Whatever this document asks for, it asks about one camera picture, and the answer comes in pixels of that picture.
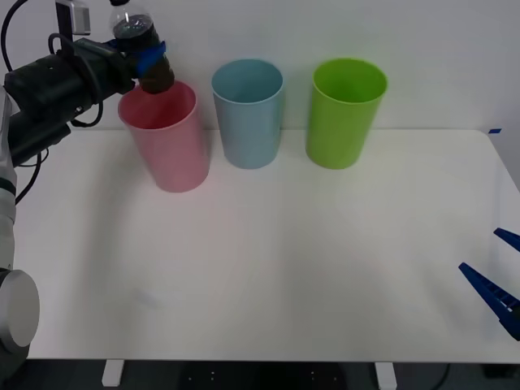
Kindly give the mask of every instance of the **blue cup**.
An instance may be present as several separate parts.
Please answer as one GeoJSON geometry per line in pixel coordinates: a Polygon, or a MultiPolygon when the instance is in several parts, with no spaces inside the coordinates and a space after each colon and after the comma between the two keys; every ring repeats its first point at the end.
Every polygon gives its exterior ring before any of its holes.
{"type": "Polygon", "coordinates": [[[278,68],[261,59],[239,59],[222,66],[211,85],[227,160],[244,169],[273,161],[284,100],[278,68]]]}

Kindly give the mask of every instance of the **cup rim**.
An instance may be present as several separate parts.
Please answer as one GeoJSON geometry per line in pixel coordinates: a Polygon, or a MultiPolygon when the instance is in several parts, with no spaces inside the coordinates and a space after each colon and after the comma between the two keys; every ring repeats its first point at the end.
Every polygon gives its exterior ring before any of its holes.
{"type": "Polygon", "coordinates": [[[384,71],[381,70],[381,68],[379,68],[377,65],[375,65],[374,63],[371,63],[370,61],[366,61],[365,59],[362,59],[362,58],[357,58],[357,57],[337,57],[337,58],[331,58],[331,59],[328,59],[326,61],[323,61],[322,63],[320,63],[313,71],[313,74],[312,74],[312,85],[314,86],[314,89],[316,91],[318,91],[321,95],[323,95],[325,98],[329,99],[329,100],[332,100],[333,102],[337,102],[337,103],[340,103],[340,104],[345,104],[345,105],[348,105],[348,106],[356,106],[356,105],[359,105],[359,104],[367,104],[367,103],[372,103],[372,102],[375,102],[377,100],[379,100],[380,98],[382,98],[384,96],[384,94],[387,92],[388,90],[388,78],[387,78],[387,75],[384,73],[384,71]],[[321,68],[323,65],[326,65],[328,63],[331,63],[331,62],[334,62],[334,61],[338,61],[338,60],[349,60],[349,61],[356,61],[356,62],[359,62],[359,63],[365,63],[366,65],[369,65],[371,67],[373,67],[377,72],[379,72],[383,78],[384,78],[384,90],[382,93],[380,93],[377,97],[371,99],[371,100],[367,100],[365,102],[345,102],[343,100],[338,100],[338,99],[335,99],[329,95],[327,95],[326,93],[324,93],[320,88],[318,88],[318,86],[316,85],[316,72],[318,71],[319,68],[321,68]]]}
{"type": "Polygon", "coordinates": [[[228,102],[228,103],[232,103],[232,104],[239,104],[239,105],[242,105],[242,106],[252,106],[254,104],[260,104],[260,103],[264,103],[264,102],[267,102],[271,99],[274,99],[276,98],[281,92],[282,90],[284,89],[284,86],[285,86],[285,79],[284,79],[284,74],[282,73],[282,71],[274,64],[274,63],[270,63],[269,61],[266,61],[265,59],[262,59],[262,58],[249,58],[249,57],[246,57],[246,58],[238,58],[238,59],[233,59],[232,61],[229,61],[227,63],[225,63],[224,65],[220,66],[219,69],[217,69],[214,73],[213,73],[213,76],[211,77],[211,89],[213,90],[213,94],[221,99],[221,100],[224,100],[225,102],[228,102]],[[278,88],[278,90],[273,93],[270,97],[267,97],[263,100],[259,100],[257,102],[235,102],[233,100],[229,100],[229,99],[226,99],[225,97],[221,96],[220,94],[218,94],[216,91],[215,91],[215,88],[213,87],[213,79],[215,78],[215,76],[217,75],[217,73],[224,67],[226,67],[227,65],[231,65],[232,63],[238,63],[240,61],[250,61],[250,60],[253,60],[253,61],[259,61],[261,63],[266,63],[267,65],[271,65],[274,69],[276,69],[276,71],[279,73],[279,75],[282,77],[282,84],[280,85],[280,87],[278,88]]]}
{"type": "MultiPolygon", "coordinates": [[[[121,119],[121,121],[127,125],[127,126],[130,126],[132,128],[135,128],[137,130],[139,130],[140,132],[161,132],[161,131],[164,131],[164,130],[173,130],[174,128],[177,128],[178,126],[180,126],[181,124],[183,124],[184,122],[188,121],[188,119],[190,119],[193,114],[196,112],[197,108],[198,108],[198,96],[197,96],[197,93],[195,92],[195,89],[193,89],[191,87],[191,85],[187,84],[187,83],[184,83],[183,81],[180,81],[180,80],[175,80],[176,83],[180,83],[182,85],[185,85],[186,87],[188,87],[189,89],[191,89],[191,91],[193,92],[193,94],[195,95],[195,103],[193,104],[193,109],[182,119],[180,120],[179,122],[177,123],[174,123],[174,124],[171,124],[170,126],[166,126],[165,128],[137,128],[136,126],[133,126],[132,124],[128,123],[126,120],[124,120],[122,117],[121,117],[121,114],[120,114],[120,110],[121,110],[121,104],[123,102],[123,99],[125,97],[125,95],[123,95],[123,97],[121,98],[121,100],[119,100],[119,104],[117,105],[117,112],[118,112],[118,116],[119,116],[119,119],[121,119]]],[[[142,87],[139,85],[137,86],[135,89],[142,89],[142,87]]]]}

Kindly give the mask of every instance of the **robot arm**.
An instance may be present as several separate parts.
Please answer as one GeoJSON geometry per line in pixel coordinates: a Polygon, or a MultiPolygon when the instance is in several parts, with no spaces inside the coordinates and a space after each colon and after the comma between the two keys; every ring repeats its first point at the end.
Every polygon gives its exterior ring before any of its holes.
{"type": "MultiPolygon", "coordinates": [[[[110,2],[121,8],[122,22],[125,17],[131,22],[139,17],[128,16],[128,0],[110,2]]],[[[89,9],[82,2],[56,0],[56,11],[59,32],[65,39],[72,42],[73,35],[90,33],[89,9]]],[[[117,32],[124,31],[121,27],[121,23],[114,27],[112,41],[81,38],[73,47],[62,44],[56,54],[6,74],[4,88],[20,108],[11,118],[9,131],[15,167],[60,142],[71,132],[67,123],[77,125],[75,117],[93,105],[132,90],[132,79],[139,79],[148,93],[161,93],[173,85],[175,77],[164,55],[166,46],[154,25],[146,25],[144,32],[130,38],[128,33],[118,37],[117,32]]],[[[135,24],[129,31],[136,31],[135,24]]]]}
{"type": "MultiPolygon", "coordinates": [[[[110,2],[120,7],[128,0],[110,2]]],[[[116,39],[106,43],[86,38],[72,42],[72,35],[89,34],[89,9],[81,2],[56,0],[56,10],[62,49],[10,71],[4,87],[0,86],[0,386],[28,356],[40,316],[33,279],[21,270],[12,271],[14,167],[60,142],[71,133],[67,123],[81,124],[75,117],[92,105],[132,90],[132,79],[139,79],[148,93],[169,89],[175,79],[164,55],[165,44],[148,15],[129,15],[123,8],[116,26],[123,38],[115,34],[116,39]],[[132,20],[131,29],[124,29],[125,20],[132,20]],[[149,24],[143,33],[131,36],[136,20],[149,24]],[[15,115],[11,115],[10,96],[20,108],[15,115]]]]}

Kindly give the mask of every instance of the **table leg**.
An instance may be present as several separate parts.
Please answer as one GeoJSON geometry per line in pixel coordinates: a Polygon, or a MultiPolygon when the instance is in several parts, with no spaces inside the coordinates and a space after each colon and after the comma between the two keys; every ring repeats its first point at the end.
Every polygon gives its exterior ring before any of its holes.
{"type": "Polygon", "coordinates": [[[375,363],[375,374],[380,390],[396,390],[396,373],[392,363],[375,363]]]}
{"type": "Polygon", "coordinates": [[[107,360],[105,371],[103,371],[103,386],[106,388],[117,388],[121,382],[124,360],[107,360]]]}

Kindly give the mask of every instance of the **plastic cup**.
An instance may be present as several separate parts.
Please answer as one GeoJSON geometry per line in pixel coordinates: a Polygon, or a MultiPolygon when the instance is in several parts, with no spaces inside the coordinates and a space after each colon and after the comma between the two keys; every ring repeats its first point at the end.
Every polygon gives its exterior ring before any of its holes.
{"type": "Polygon", "coordinates": [[[254,169],[273,161],[280,146],[284,78],[271,63],[239,59],[211,81],[227,160],[254,169]]]}
{"type": "Polygon", "coordinates": [[[193,90],[179,81],[155,95],[138,87],[119,102],[119,117],[165,191],[189,191],[208,175],[210,160],[197,106],[193,90]]]}
{"type": "Polygon", "coordinates": [[[307,155],[322,167],[349,167],[362,152],[387,77],[367,61],[337,58],[316,69],[313,85],[307,155]]]}

